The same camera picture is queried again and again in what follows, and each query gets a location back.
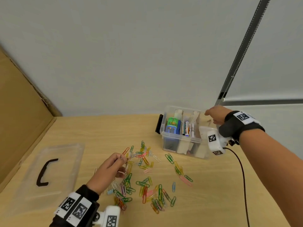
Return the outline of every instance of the person's left hand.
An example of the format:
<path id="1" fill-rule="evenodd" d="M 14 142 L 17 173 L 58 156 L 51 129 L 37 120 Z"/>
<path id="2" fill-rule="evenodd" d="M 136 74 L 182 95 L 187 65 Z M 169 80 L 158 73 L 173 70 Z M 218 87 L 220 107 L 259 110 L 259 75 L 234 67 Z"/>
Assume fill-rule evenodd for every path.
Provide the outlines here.
<path id="1" fill-rule="evenodd" d="M 87 187 L 97 194 L 106 190 L 111 182 L 116 178 L 123 178 L 127 158 L 123 154 L 113 153 L 107 160 L 102 163 L 93 177 L 86 183 Z"/>

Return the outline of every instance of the cardboard box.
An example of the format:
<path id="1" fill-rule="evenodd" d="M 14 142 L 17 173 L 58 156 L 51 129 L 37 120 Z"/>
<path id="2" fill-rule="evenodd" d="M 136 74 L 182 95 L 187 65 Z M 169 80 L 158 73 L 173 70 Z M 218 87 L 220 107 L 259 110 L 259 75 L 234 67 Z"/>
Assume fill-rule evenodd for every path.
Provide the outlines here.
<path id="1" fill-rule="evenodd" d="M 34 87 L 0 49 L 0 192 L 54 121 Z"/>

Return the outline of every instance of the hand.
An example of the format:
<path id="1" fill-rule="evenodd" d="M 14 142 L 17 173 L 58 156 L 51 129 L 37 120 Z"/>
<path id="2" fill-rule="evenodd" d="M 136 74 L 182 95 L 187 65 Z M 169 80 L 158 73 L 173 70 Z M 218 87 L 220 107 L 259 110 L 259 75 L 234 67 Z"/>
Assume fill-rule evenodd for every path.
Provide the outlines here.
<path id="1" fill-rule="evenodd" d="M 226 107 L 223 107 L 221 105 L 217 105 L 217 106 L 214 106 L 214 107 L 206 110 L 204 115 L 211 116 L 214 120 L 214 124 L 222 125 L 222 124 L 224 124 L 225 117 L 231 111 L 232 110 L 230 110 Z"/>
<path id="2" fill-rule="evenodd" d="M 93 177 L 86 184 L 89 189 L 101 194 L 106 190 L 111 182 L 116 178 L 124 178 L 125 167 L 123 165 L 127 162 L 127 158 L 123 154 L 113 153 L 107 160 L 102 163 Z"/>

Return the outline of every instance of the table surface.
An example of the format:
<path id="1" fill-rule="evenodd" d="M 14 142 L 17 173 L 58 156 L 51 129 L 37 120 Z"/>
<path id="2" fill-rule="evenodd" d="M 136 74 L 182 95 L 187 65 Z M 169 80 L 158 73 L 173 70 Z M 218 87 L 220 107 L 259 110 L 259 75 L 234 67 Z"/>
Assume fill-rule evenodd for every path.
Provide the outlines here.
<path id="1" fill-rule="evenodd" d="M 177 200 L 174 207 L 155 214 L 150 204 L 142 204 L 139 186 L 132 194 L 127 210 L 120 215 L 119 226 L 247 226 L 243 177 L 236 156 L 227 150 L 222 156 L 211 155 L 210 159 L 198 159 L 171 153 L 174 160 L 183 167 L 184 174 L 190 176 L 193 187 L 185 185 L 174 172 L 174 167 L 165 158 L 161 135 L 155 133 L 159 115 L 117 115 L 59 117 L 46 135 L 25 160 L 19 171 L 0 194 L 0 215 L 6 211 L 17 188 L 39 151 L 47 146 L 85 143 L 75 190 L 85 184 L 113 152 L 123 152 L 134 145 L 138 151 L 141 141 L 151 146 L 152 152 L 162 161 L 154 161 L 154 168 L 147 173 L 153 185 L 163 188 Z M 247 206 L 250 226 L 289 226 L 279 207 L 267 192 L 253 171 L 247 158 L 237 145 L 230 147 L 239 156 L 246 181 Z M 132 185 L 143 180 L 147 174 L 133 165 Z M 172 183 L 176 182 L 176 192 L 172 193 Z M 100 196 L 100 211 L 113 205 L 113 196 L 105 193 Z M 0 218 L 0 226 L 43 227 L 49 226 L 56 207 L 32 211 L 9 218 Z"/>

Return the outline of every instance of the white wall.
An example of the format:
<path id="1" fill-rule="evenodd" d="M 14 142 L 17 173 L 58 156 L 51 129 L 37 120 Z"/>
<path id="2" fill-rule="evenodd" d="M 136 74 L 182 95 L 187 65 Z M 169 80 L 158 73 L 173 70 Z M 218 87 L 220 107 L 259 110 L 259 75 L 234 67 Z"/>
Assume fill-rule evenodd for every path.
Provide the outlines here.
<path id="1" fill-rule="evenodd" d="M 260 121 L 274 139 L 303 159 L 303 104 L 228 106 Z"/>
<path id="2" fill-rule="evenodd" d="M 67 116 L 213 106 L 259 0 L 0 2 L 0 44 Z"/>
<path id="3" fill-rule="evenodd" d="M 271 0 L 226 100 L 303 99 L 303 0 Z"/>

